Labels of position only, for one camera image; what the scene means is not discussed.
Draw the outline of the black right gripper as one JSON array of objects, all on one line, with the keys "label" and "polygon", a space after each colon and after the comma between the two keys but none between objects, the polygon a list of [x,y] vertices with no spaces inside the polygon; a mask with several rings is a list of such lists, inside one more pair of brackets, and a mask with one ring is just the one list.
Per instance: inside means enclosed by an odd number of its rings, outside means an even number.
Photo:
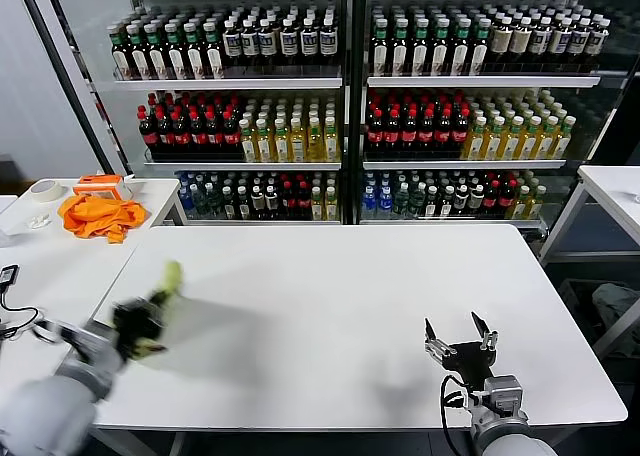
[{"label": "black right gripper", "polygon": [[492,377],[491,367],[496,360],[498,332],[491,330],[475,312],[471,312],[481,342],[463,342],[451,347],[436,337],[428,319],[425,319],[425,351],[436,361],[447,358],[447,369],[461,377]]}]

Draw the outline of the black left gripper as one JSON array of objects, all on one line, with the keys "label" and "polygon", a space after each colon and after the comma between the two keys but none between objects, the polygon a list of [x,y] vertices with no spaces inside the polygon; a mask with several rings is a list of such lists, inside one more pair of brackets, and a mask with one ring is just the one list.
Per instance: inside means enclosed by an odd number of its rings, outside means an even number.
[{"label": "black left gripper", "polygon": [[164,330],[167,295],[152,295],[118,303],[112,311],[117,332],[116,350],[124,362],[159,354],[166,347],[159,342]]}]

